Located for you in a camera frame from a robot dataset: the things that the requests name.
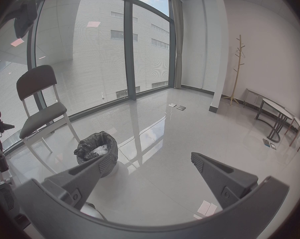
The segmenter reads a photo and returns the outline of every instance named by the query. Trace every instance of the tiled floor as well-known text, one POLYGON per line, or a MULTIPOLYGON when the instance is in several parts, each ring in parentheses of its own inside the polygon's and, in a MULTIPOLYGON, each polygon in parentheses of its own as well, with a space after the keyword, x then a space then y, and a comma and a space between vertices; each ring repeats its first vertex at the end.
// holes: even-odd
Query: tiled floor
MULTIPOLYGON (((212 96, 187 89, 167 89, 128 101, 74 121, 79 138, 102 130, 119 146, 118 170, 100 179, 88 201, 109 221, 132 225, 169 225, 219 212, 219 203, 191 163, 191 152, 253 173, 259 183, 271 175, 290 186, 279 212, 259 238, 267 238, 286 218, 300 197, 300 141, 285 128, 277 150, 263 144, 270 127, 255 121, 256 111, 222 100, 218 113, 209 112, 212 96), (168 106, 175 103, 184 111, 168 106)), ((262 116, 274 124, 270 118, 262 116)), ((56 171, 77 165, 77 147, 68 127, 34 147, 56 171)), ((25 147, 9 160, 22 182, 50 174, 25 147)))

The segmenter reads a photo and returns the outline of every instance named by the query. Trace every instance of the coat rack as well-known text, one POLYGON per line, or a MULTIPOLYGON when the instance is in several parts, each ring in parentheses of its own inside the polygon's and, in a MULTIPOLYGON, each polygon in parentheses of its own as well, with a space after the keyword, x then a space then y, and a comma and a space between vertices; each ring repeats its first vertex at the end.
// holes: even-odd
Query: coat rack
POLYGON ((237 51, 236 51, 236 52, 237 52, 239 55, 237 55, 237 54, 235 54, 235 55, 236 55, 237 57, 239 57, 239 65, 238 65, 238 67, 237 67, 237 70, 235 70, 235 69, 233 68, 233 70, 236 71, 235 84, 234 84, 234 88, 233 88, 232 95, 231 95, 230 97, 224 97, 224 98, 231 98, 231 103, 230 103, 230 105, 232 105, 232 100, 234 100, 235 102, 237 102, 237 103, 239 104, 239 102, 234 98, 234 92, 235 92, 235 88, 236 88, 237 78, 239 77, 240 66, 244 65, 244 64, 240 64, 240 63, 241 63, 241 56, 242 56, 243 58, 245 58, 245 56, 244 56, 244 54, 243 54, 243 52, 242 52, 242 48, 245 47, 245 45, 242 46, 243 43, 242 43, 241 35, 240 35, 240 39, 238 39, 238 40, 240 41, 240 48, 237 48, 237 51))

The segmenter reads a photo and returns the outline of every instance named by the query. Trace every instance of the trash can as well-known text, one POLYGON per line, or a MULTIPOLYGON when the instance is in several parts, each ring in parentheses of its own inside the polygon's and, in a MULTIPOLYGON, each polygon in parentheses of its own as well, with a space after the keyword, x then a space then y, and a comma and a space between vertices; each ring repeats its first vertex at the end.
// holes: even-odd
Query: trash can
MULTIPOLYGON (((105 131, 93 133, 79 142, 77 149, 75 149, 73 152, 77 156, 78 164, 98 157, 99 154, 93 150, 103 145, 107 145, 108 155, 111 156, 111 162, 116 165, 118 160, 117 142, 105 131)), ((109 173, 111 173, 112 169, 113 166, 108 166, 101 177, 107 176, 109 173)))

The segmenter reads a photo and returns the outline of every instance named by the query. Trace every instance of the chair backrest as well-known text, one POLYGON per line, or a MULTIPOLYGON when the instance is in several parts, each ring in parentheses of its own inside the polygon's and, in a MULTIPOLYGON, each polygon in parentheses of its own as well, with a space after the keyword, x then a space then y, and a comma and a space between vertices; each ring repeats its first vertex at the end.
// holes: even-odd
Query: chair backrest
POLYGON ((16 87, 20 100, 57 84, 54 70, 49 65, 42 65, 24 73, 17 81, 16 87))

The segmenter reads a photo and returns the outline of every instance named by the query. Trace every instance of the curtain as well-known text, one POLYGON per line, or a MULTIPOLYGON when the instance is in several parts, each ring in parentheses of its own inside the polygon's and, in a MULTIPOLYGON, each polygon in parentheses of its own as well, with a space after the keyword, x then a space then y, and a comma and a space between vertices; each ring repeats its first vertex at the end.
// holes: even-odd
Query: curtain
POLYGON ((176 68, 174 74, 174 87, 181 87, 182 77, 182 46, 183 46, 183 11, 180 0, 172 0, 174 24, 176 28, 176 68))

